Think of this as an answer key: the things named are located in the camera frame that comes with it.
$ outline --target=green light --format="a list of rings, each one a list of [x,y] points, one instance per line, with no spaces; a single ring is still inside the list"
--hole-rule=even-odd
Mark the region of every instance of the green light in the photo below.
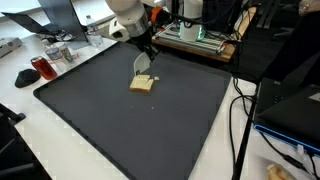
[[[202,25],[200,25],[198,41],[202,41],[203,38],[204,38],[203,27]]]
[[[182,26],[180,26],[179,28],[179,33],[178,33],[179,37],[180,37],[181,31],[182,31]]]

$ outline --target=computer monitor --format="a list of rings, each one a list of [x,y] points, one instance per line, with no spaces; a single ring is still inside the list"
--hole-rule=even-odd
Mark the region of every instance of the computer monitor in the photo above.
[[[46,35],[52,34],[50,29],[46,28],[46,26],[41,26],[37,21],[26,14],[6,12],[1,13],[30,32]]]
[[[70,0],[38,0],[50,22],[73,36],[76,40],[86,41],[84,28],[80,24]]]

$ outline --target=power cord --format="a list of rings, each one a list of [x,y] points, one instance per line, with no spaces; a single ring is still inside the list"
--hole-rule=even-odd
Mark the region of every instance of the power cord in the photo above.
[[[244,107],[244,112],[246,113],[246,115],[249,117],[249,121],[253,121],[250,118],[249,112],[247,111],[247,107],[246,107],[246,100],[249,100],[251,102],[255,102],[256,101],[256,96],[251,96],[251,95],[244,95],[242,93],[242,91],[240,90],[239,86],[239,79],[237,77],[233,78],[233,85],[235,90],[239,93],[239,96],[236,97],[235,99],[232,100],[230,107],[229,107],[229,135],[230,135],[230,142],[231,142],[231,149],[232,149],[232,162],[233,162],[233,172],[235,172],[235,166],[236,166],[236,153],[235,153],[235,147],[234,147],[234,141],[233,141],[233,133],[232,133],[232,108],[233,108],[233,104],[238,100],[238,99],[242,99],[242,103],[243,103],[243,107]]]

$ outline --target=red container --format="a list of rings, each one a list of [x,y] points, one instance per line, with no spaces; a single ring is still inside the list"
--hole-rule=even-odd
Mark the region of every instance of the red container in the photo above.
[[[51,67],[45,58],[41,56],[32,58],[31,64],[46,80],[51,80],[57,77],[56,71]]]

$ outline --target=toast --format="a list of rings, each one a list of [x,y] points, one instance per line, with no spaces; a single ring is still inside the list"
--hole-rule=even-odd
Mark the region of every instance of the toast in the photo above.
[[[150,75],[137,75],[131,82],[130,90],[150,92],[154,81],[154,79],[150,79]]]

